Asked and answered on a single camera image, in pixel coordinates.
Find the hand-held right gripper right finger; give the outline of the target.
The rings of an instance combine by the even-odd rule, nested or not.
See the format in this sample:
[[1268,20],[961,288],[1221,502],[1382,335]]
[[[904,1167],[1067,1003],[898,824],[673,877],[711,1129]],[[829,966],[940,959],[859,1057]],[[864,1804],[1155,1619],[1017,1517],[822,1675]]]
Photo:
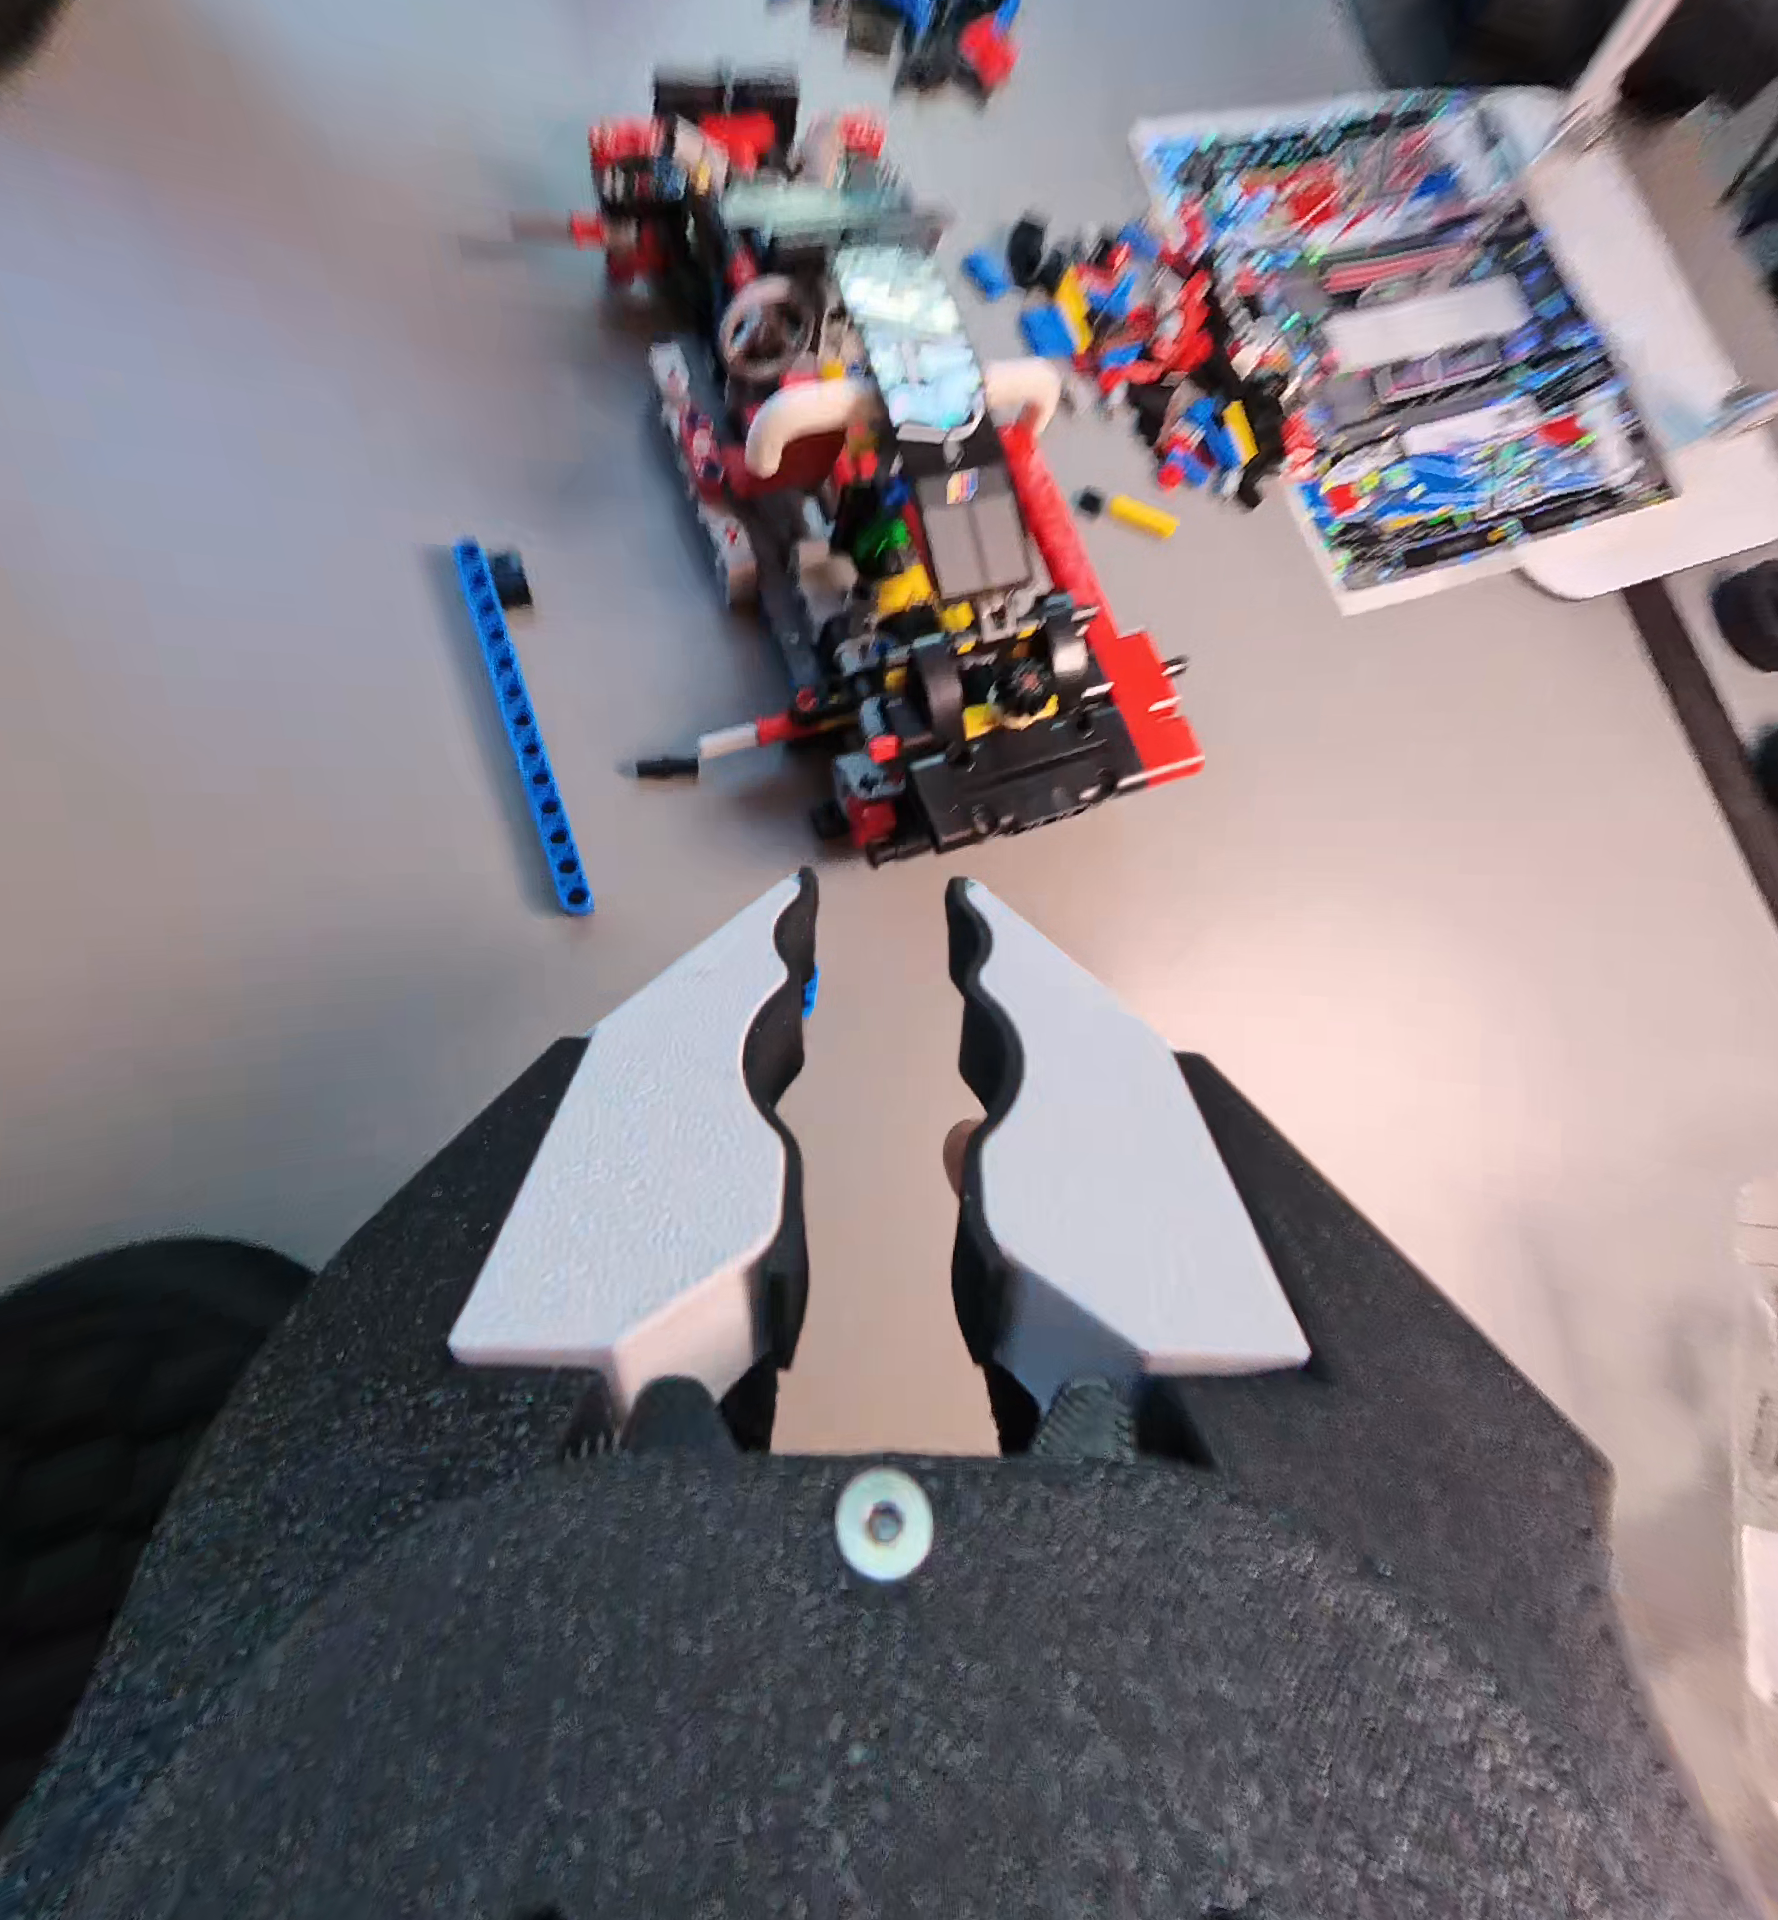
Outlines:
[[959,1071],[985,1133],[950,1285],[997,1449],[1098,1383],[1136,1440],[1160,1379],[1303,1370],[1312,1347],[1177,1053],[982,881],[943,891]]

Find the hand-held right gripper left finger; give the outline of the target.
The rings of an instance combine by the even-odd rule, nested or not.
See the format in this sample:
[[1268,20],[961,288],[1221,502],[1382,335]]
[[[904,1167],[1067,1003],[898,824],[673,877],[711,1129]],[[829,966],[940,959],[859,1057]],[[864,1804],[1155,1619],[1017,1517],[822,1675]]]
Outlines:
[[803,1155],[810,869],[768,888],[586,1033],[446,1333],[478,1369],[598,1374],[618,1419],[661,1379],[768,1449],[809,1292]]

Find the long blue lego beam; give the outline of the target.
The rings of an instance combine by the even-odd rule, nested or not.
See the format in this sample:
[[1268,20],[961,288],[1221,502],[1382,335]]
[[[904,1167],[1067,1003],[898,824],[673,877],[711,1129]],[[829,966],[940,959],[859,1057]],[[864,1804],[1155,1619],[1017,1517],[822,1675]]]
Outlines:
[[567,918],[591,916],[591,885],[564,809],[561,785],[540,734],[537,703],[527,681],[511,612],[498,605],[485,554],[474,538],[448,548],[463,611],[492,690],[498,724],[528,816],[547,885]]

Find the lego car chassis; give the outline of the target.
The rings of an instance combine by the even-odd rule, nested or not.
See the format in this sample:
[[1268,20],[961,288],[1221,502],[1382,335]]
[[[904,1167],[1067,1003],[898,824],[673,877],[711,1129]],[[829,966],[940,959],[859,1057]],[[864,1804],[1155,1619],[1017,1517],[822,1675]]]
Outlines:
[[664,70],[591,123],[591,206],[511,224],[681,324],[644,351],[653,417],[787,700],[676,754],[823,754],[813,828],[872,867],[1205,764],[1185,661],[1115,621],[1042,455],[1059,371],[977,352],[946,221],[883,141],[868,110],[803,118],[789,70]]

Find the white desk stand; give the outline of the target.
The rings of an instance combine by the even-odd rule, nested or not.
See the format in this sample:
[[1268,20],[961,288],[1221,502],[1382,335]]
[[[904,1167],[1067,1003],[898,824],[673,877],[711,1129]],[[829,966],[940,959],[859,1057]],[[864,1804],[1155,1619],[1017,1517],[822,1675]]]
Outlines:
[[1673,13],[1673,2],[1627,4],[1563,96],[1493,88],[1485,98],[1513,189],[1605,338],[1669,482],[1659,502],[1521,543],[1507,568],[1570,603],[1778,540],[1778,385],[1737,377],[1610,132],[1622,76]]

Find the pile of mixed lego pieces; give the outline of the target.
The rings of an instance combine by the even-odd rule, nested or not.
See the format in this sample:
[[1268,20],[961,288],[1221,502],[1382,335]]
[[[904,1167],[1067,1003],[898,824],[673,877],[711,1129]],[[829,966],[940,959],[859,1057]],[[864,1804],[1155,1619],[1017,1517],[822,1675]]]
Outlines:
[[1289,458],[1289,378],[1237,346],[1207,253],[1141,221],[1054,236],[1021,215],[959,272],[980,302],[1017,308],[1024,351],[1072,401],[1131,426],[1161,489],[1260,506]]

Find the holographic sticker sheet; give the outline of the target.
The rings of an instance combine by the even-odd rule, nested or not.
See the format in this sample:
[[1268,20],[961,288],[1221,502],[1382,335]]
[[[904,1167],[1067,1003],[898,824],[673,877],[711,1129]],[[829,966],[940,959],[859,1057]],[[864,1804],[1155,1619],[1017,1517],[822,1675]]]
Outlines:
[[1287,506],[1340,608],[1677,500],[1677,461],[1471,90],[1148,116],[1152,213],[1277,391]]

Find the pile of black blue pins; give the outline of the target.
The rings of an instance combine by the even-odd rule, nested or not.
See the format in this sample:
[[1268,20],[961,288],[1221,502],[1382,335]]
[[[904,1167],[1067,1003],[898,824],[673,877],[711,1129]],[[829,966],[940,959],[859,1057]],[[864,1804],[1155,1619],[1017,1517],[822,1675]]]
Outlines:
[[1019,2],[806,2],[806,17],[836,29],[854,58],[885,62],[892,86],[930,94],[961,88],[987,102],[1017,63]]

